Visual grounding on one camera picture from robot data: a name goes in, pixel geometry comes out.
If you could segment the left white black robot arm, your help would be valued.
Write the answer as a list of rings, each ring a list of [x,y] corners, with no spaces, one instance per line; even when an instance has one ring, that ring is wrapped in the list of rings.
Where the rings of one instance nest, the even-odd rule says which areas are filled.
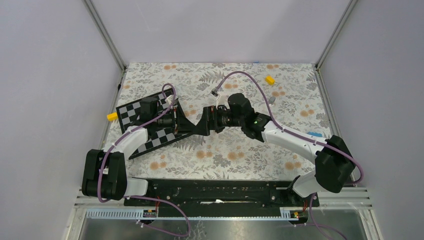
[[[122,136],[104,149],[91,149],[85,159],[81,191],[101,202],[135,196],[144,206],[155,192],[145,179],[127,176],[126,161],[189,136],[193,125],[183,116],[174,94],[150,96],[118,108]]]

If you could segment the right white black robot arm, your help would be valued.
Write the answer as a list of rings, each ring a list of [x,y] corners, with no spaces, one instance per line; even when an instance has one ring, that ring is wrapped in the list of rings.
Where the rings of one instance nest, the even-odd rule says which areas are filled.
[[[312,172],[296,177],[290,184],[286,198],[293,206],[301,205],[313,193],[339,193],[356,166],[342,138],[316,137],[280,125],[270,114],[255,111],[242,93],[232,94],[228,106],[204,107],[192,133],[208,136],[230,127],[240,128],[250,139],[292,151],[315,165]]]

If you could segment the black white checkerboard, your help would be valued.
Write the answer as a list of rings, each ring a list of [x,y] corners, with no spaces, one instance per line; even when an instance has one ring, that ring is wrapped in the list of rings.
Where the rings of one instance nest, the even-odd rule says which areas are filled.
[[[141,113],[149,114],[144,117],[146,121],[160,115],[169,106],[173,93],[172,88],[167,88],[164,92],[157,92],[116,107],[121,132],[124,133],[129,127],[140,125]],[[156,123],[147,125],[149,130],[146,143],[135,149],[129,158],[134,159],[191,136],[192,125],[183,114],[180,103],[176,101],[167,114]]]

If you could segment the yellow block left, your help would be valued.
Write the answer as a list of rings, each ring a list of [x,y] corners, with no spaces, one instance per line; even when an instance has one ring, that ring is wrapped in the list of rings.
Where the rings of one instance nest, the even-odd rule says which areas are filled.
[[[119,118],[119,116],[118,116],[117,112],[113,112],[113,113],[108,114],[106,116],[106,118],[109,122],[113,122],[113,121],[117,120]]]

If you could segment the yellow block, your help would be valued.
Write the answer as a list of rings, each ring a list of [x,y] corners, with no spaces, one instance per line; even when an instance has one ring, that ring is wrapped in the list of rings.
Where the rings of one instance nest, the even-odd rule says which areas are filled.
[[[265,81],[269,84],[269,85],[274,85],[275,84],[275,79],[271,76],[266,76],[265,77]]]
[[[113,122],[113,121],[117,120],[119,118],[119,116],[118,116],[117,112],[113,112],[113,113],[108,114],[106,116],[106,118],[109,122]]]

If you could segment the small grey block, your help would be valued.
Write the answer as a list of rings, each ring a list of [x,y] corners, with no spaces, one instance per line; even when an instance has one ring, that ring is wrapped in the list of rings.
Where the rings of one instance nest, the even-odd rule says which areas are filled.
[[[275,103],[275,101],[276,101],[276,97],[275,97],[275,96],[271,96],[271,97],[268,99],[268,103],[269,103],[270,105],[274,104],[274,103]]]

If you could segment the yellow block right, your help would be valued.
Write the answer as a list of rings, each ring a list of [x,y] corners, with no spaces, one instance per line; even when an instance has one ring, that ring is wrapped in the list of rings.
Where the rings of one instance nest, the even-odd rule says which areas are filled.
[[[275,84],[275,79],[271,76],[266,76],[265,77],[265,81],[269,84],[269,85],[274,85]]]

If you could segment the floral table mat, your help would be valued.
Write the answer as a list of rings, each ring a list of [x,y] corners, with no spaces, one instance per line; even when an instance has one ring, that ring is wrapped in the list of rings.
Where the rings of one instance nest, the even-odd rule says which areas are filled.
[[[274,85],[265,81],[275,79]],[[131,63],[117,105],[160,92],[172,84],[185,116],[196,124],[205,106],[242,93],[255,111],[272,112],[281,125],[303,133],[332,135],[312,64],[284,63]],[[276,97],[269,104],[271,96]],[[193,135],[126,162],[129,177],[291,181],[315,166],[304,157],[246,137],[237,127],[209,136]]]

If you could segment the blue block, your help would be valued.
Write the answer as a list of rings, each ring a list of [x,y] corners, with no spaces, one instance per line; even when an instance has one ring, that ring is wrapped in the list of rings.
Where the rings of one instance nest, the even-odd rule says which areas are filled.
[[[307,134],[308,135],[311,135],[311,136],[315,136],[315,137],[320,137],[320,138],[323,137],[323,135],[321,133],[318,133],[318,132],[311,132],[311,131],[309,131],[309,132],[307,132]]]

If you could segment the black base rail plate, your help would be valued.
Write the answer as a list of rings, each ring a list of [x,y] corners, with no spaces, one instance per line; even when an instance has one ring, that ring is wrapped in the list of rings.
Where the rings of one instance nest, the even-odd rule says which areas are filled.
[[[210,180],[149,178],[147,200],[131,197],[126,207],[152,207],[159,217],[179,217],[181,213],[163,203],[178,206],[188,217],[196,218],[262,218],[280,217],[281,208],[302,211],[317,196],[298,196],[289,181]]]

